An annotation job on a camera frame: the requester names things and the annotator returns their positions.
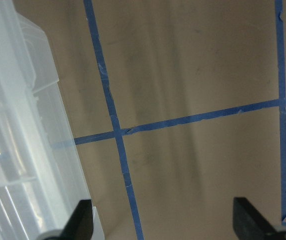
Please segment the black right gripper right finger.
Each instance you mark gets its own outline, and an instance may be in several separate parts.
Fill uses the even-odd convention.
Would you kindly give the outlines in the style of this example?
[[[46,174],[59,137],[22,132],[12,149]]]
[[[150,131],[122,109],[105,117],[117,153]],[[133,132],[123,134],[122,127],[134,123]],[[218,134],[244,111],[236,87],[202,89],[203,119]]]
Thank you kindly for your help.
[[[239,240],[286,240],[245,197],[233,199],[233,230]]]

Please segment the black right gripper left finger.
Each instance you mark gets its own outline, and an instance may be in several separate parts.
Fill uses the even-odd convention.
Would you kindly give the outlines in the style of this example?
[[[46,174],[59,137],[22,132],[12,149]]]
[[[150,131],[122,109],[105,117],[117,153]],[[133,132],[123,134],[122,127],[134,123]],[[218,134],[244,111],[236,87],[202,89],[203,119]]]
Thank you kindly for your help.
[[[39,235],[38,240],[90,240],[94,232],[92,201],[80,200],[62,230]]]

